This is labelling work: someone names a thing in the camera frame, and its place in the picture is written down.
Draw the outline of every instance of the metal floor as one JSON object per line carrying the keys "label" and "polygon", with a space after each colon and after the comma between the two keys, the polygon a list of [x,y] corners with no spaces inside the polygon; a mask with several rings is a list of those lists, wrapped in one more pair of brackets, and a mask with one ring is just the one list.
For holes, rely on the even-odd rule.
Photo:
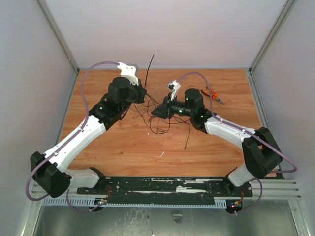
{"label": "metal floor", "polygon": [[65,206],[43,206],[34,236],[297,235],[287,201],[261,201],[238,216],[221,209],[182,211],[182,221],[175,223],[169,208],[106,207],[83,214]]}

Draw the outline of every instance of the black wire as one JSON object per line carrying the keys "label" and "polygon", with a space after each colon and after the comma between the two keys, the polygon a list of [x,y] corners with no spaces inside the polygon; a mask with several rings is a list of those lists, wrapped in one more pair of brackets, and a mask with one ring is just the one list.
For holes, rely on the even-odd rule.
{"label": "black wire", "polygon": [[138,108],[136,107],[135,104],[134,104],[134,107],[137,110],[137,112],[139,113],[139,115],[142,117],[142,119],[143,119],[144,123],[146,124],[146,126],[148,126],[148,124],[146,123],[146,120],[144,119],[143,115],[139,112],[139,110],[138,110]]}
{"label": "black wire", "polygon": [[150,61],[150,63],[149,63],[149,66],[148,66],[147,75],[146,75],[146,80],[145,80],[145,82],[144,82],[144,88],[146,88],[146,85],[147,85],[148,73],[149,73],[149,69],[150,69],[150,66],[151,66],[151,63],[152,63],[153,58],[154,58],[154,54],[153,54],[153,56],[152,56],[152,58],[151,58],[151,61]]}
{"label": "black wire", "polygon": [[184,149],[184,150],[186,150],[187,142],[188,142],[188,139],[189,139],[189,136],[190,136],[191,127],[190,127],[190,124],[187,123],[186,121],[184,121],[182,119],[180,119],[180,120],[182,121],[182,123],[185,123],[185,124],[187,124],[189,126],[189,132],[188,132],[188,136],[187,136],[186,143],[185,143],[185,149]]}
{"label": "black wire", "polygon": [[104,94],[103,97],[100,99],[100,102],[107,98],[107,94]]}
{"label": "black wire", "polygon": [[127,114],[128,110],[130,109],[130,106],[126,109],[125,113],[123,114],[122,118],[123,119],[125,117],[125,115]]}
{"label": "black wire", "polygon": [[166,131],[163,130],[163,129],[160,129],[160,128],[158,128],[158,127],[156,126],[157,131],[155,132],[155,131],[153,131],[153,129],[152,129],[152,127],[151,127],[151,122],[153,121],[154,118],[156,118],[156,116],[151,116],[150,121],[149,121],[149,127],[150,127],[150,130],[152,131],[152,133],[154,133],[154,134],[166,134],[166,133],[169,131],[170,127],[171,127],[171,122],[169,123],[168,129],[167,129]]}
{"label": "black wire", "polygon": [[[188,136],[187,136],[186,143],[185,143],[185,149],[184,149],[184,150],[186,150],[186,148],[187,148],[187,143],[188,143],[188,139],[189,139],[189,137],[190,137],[190,132],[191,132],[191,126],[190,126],[190,123],[191,123],[191,122],[188,122],[188,121],[190,120],[190,118],[187,119],[187,120],[183,120],[183,119],[181,119],[181,118],[179,118],[179,117],[177,117],[177,116],[174,116],[174,119],[175,119],[176,122],[171,122],[170,119],[168,119],[168,122],[166,122],[166,121],[164,121],[163,119],[160,119],[159,117],[156,117],[156,116],[154,116],[154,115],[150,115],[150,114],[149,114],[149,107],[152,106],[152,105],[154,105],[154,107],[156,108],[156,107],[159,106],[160,104],[159,104],[151,95],[149,95],[149,94],[146,94],[146,95],[150,98],[150,99],[147,99],[147,98],[146,98],[146,100],[148,101],[147,105],[144,105],[144,107],[147,108],[146,111],[144,111],[143,113],[141,113],[140,111],[143,111],[144,109],[141,109],[141,110],[140,110],[140,109],[138,109],[138,108],[135,106],[135,104],[134,104],[136,110],[133,110],[133,109],[131,109],[131,110],[133,110],[133,111],[135,111],[135,112],[138,112],[139,115],[138,115],[138,116],[134,116],[133,118],[134,118],[134,119],[137,119],[138,117],[141,117],[141,118],[143,119],[143,121],[144,121],[144,123],[145,123],[146,126],[148,126],[148,123],[149,123],[149,128],[150,128],[150,130],[152,131],[152,133],[154,133],[154,134],[166,134],[166,133],[170,130],[171,124],[182,124],[182,123],[187,124],[187,125],[189,126],[189,132],[188,132]],[[149,115],[149,121],[148,121],[148,123],[145,121],[145,118],[144,118],[144,114],[145,114],[145,113],[147,113],[147,114]],[[154,127],[155,130],[154,130],[153,127],[152,127],[152,121],[154,120],[154,118],[158,118],[157,124],[156,124],[156,126]],[[168,128],[167,128],[167,130],[164,130],[164,129],[162,129],[162,128],[159,128],[158,124],[159,124],[160,120],[162,120],[162,121],[163,121],[164,123],[166,123],[166,124],[168,123]]]}
{"label": "black wire", "polygon": [[152,99],[152,101],[154,101],[155,103],[157,103],[158,105],[161,105],[160,103],[158,103],[154,98],[152,98],[152,96],[151,95],[149,95],[148,93],[147,93],[147,96],[149,97],[149,98],[151,98]]}

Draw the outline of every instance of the metal frame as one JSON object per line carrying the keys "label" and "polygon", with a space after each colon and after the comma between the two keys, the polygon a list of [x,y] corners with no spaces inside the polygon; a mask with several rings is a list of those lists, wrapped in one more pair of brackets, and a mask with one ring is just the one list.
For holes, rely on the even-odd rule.
{"label": "metal frame", "polygon": [[265,53],[268,51],[268,48],[270,47],[271,43],[274,41],[275,37],[278,35],[282,25],[286,21],[287,17],[289,16],[290,12],[292,11],[293,7],[297,3],[298,0],[287,0],[284,4],[278,18],[276,19],[274,25],[272,26],[267,38],[263,42],[261,48],[259,49],[259,52],[254,59],[252,66],[250,68],[250,72],[253,73],[255,69],[258,67],[258,64],[260,63],[261,59],[265,55]]}
{"label": "metal frame", "polygon": [[57,25],[55,18],[53,17],[53,14],[50,11],[49,6],[47,5],[45,0],[37,0],[38,4],[40,5],[43,13],[45,14],[48,23],[50,24],[51,28],[53,29],[57,40],[59,41],[61,47],[63,48],[65,54],[67,55],[67,57],[69,58],[69,62],[72,65],[72,68],[74,69],[74,71],[78,74],[79,71],[79,67],[77,62],[75,61],[75,58],[66,42],[66,40],[63,37],[63,34],[61,33],[61,30],[59,28],[59,26]]}
{"label": "metal frame", "polygon": [[[255,80],[253,76],[249,73],[249,71],[246,71],[250,88],[252,91],[252,95],[254,98],[254,102],[258,111],[258,116],[261,121],[261,123],[268,127],[269,122],[268,118],[265,113],[265,109],[263,107],[262,100],[260,98],[259,91],[257,87],[255,86]],[[302,201],[301,195],[298,190],[298,186],[296,184],[295,180],[288,180],[288,179],[264,179],[262,180],[263,184],[263,197],[262,200],[288,200],[292,217],[294,220],[295,227],[297,229],[298,235],[299,236],[310,236],[310,227],[307,225],[307,222],[305,218],[303,217],[304,212],[305,212],[305,207],[304,206],[304,201]],[[252,185],[252,192],[253,192],[253,197],[252,198],[245,198],[245,199],[257,199],[259,194],[260,194],[260,186],[258,183],[253,181],[251,183]],[[45,194],[45,191],[38,185],[35,184],[34,188],[32,190],[32,195],[34,197],[39,197]],[[75,206],[83,206],[83,205],[93,205],[91,202],[95,201],[95,198],[101,198],[105,196],[100,196],[100,195],[78,195],[76,193],[76,190],[71,190],[69,193],[71,202]],[[215,197],[215,200],[218,202],[219,205],[217,206],[200,206],[199,208],[224,208],[226,205],[224,205],[224,202],[226,200],[229,200],[231,198],[229,197]],[[28,236],[32,235],[37,219],[39,217],[39,211],[42,206],[64,206],[65,205],[65,194],[61,195],[57,199],[50,200],[49,198],[47,200],[41,200],[39,202],[31,202],[28,205],[28,212],[25,215],[25,221],[24,221],[24,226],[23,226],[23,231],[22,231],[22,236]],[[115,205],[115,206],[109,206],[109,207],[128,207],[127,205]],[[130,205],[129,207],[160,207],[160,208],[165,208],[165,207],[175,207],[175,206],[134,206]],[[183,208],[197,208],[194,206],[181,206]]]}
{"label": "metal frame", "polygon": [[[246,71],[246,74],[247,74],[247,78],[248,78],[250,88],[252,91],[252,95],[254,98],[255,106],[256,106],[256,109],[258,111],[259,120],[266,128],[269,128],[270,122],[268,120],[266,110],[263,106],[263,102],[262,102],[259,90],[256,86],[256,82],[255,82],[253,73],[252,73],[252,71],[248,70],[248,71]],[[269,191],[269,193],[279,194],[278,190],[275,190],[275,191],[271,190],[271,191]],[[287,191],[284,191],[282,193],[286,193],[286,194],[290,195],[290,192],[287,192]],[[295,228],[297,230],[298,235],[299,236],[311,236],[312,233],[310,230],[309,222],[303,217],[303,216],[307,215],[307,213],[306,213],[307,211],[306,211],[306,207],[305,207],[305,203],[304,203],[303,199],[302,198],[300,198],[300,199],[294,199],[294,198],[289,199],[288,198],[287,200],[289,202],[291,214],[292,214]]]}

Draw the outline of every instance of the white enclosure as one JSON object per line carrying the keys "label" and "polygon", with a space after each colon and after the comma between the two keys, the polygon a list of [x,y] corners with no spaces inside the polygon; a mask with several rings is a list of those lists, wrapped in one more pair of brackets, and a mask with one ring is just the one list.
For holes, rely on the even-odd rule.
{"label": "white enclosure", "polygon": [[250,67],[286,0],[46,0],[79,68]]}
{"label": "white enclosure", "polygon": [[270,128],[298,165],[297,179],[315,222],[315,1],[300,0],[254,71]]}
{"label": "white enclosure", "polygon": [[0,31],[0,229],[15,236],[30,156],[55,144],[75,72],[36,1],[2,1]]}
{"label": "white enclosure", "polygon": [[[297,3],[265,43],[289,2]],[[104,60],[146,67],[152,54],[155,68],[249,69],[263,45],[249,82],[280,148],[299,167],[289,177],[298,181],[314,231],[314,22],[313,0],[2,1],[2,235],[23,233],[30,156],[56,143],[76,69]]]}

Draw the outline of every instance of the black cable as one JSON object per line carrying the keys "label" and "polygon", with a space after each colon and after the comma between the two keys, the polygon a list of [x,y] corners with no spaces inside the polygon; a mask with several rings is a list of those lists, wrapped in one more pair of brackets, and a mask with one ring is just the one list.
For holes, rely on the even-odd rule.
{"label": "black cable", "polygon": [[188,132],[188,136],[187,136],[186,143],[185,143],[185,149],[184,149],[184,150],[186,150],[187,142],[188,142],[188,139],[189,139],[189,136],[190,136],[191,127],[190,127],[190,124],[187,123],[186,121],[184,121],[182,119],[180,119],[180,120],[182,121],[181,123],[185,123],[185,124],[187,124],[189,126],[189,132]]}
{"label": "black cable", "polygon": [[143,103],[141,103],[142,106],[144,106],[144,107],[151,107],[151,106],[154,105],[154,104],[149,105],[150,102],[152,101],[152,99],[147,99],[146,96],[144,96],[144,98],[148,101],[148,103],[147,103],[147,105],[144,105]]}
{"label": "black cable", "polygon": [[144,119],[143,115],[139,112],[139,110],[138,110],[138,108],[136,107],[135,104],[134,104],[134,107],[137,110],[137,112],[139,113],[139,115],[142,117],[142,119],[143,119],[144,123],[146,124],[146,126],[148,126],[147,123],[146,123],[146,120]]}
{"label": "black cable", "polygon": [[187,120],[183,120],[182,122],[178,122],[178,121],[177,121],[176,123],[171,123],[171,124],[182,124],[182,123],[190,124],[191,122],[187,123],[189,120],[190,120],[190,118],[187,119]]}
{"label": "black cable", "polygon": [[153,131],[153,129],[151,127],[151,122],[153,121],[154,118],[156,118],[156,116],[151,116],[150,117],[150,121],[149,121],[149,127],[150,127],[150,130],[152,131],[152,133],[154,133],[154,134],[166,134],[169,131],[170,127],[171,127],[171,122],[169,123],[168,129],[166,131],[156,127],[157,131],[155,132],[155,131]]}
{"label": "black cable", "polygon": [[123,119],[125,117],[125,115],[127,114],[128,110],[130,109],[130,106],[126,109],[125,113],[123,114],[122,118]]}
{"label": "black cable", "polygon": [[107,94],[104,94],[103,97],[100,99],[100,102],[107,98]]}
{"label": "black cable", "polygon": [[155,103],[157,103],[158,105],[161,105],[160,103],[158,103],[154,98],[152,98],[152,96],[151,95],[149,95],[148,93],[147,93],[147,96],[149,97],[149,98],[151,98],[152,99],[152,101],[154,101]]}
{"label": "black cable", "polygon": [[148,69],[147,69],[146,80],[145,80],[145,82],[144,82],[144,88],[146,88],[146,85],[147,85],[148,73],[149,73],[149,69],[150,69],[150,66],[151,66],[151,63],[152,63],[153,58],[154,58],[154,54],[153,54],[153,56],[152,56],[152,58],[151,58],[151,61],[150,61],[150,63],[149,63]]}
{"label": "black cable", "polygon": [[[138,109],[138,111],[143,111],[145,108],[142,108],[142,109]],[[132,110],[133,112],[136,112],[137,110],[134,110],[132,108],[130,108],[130,110]]]}

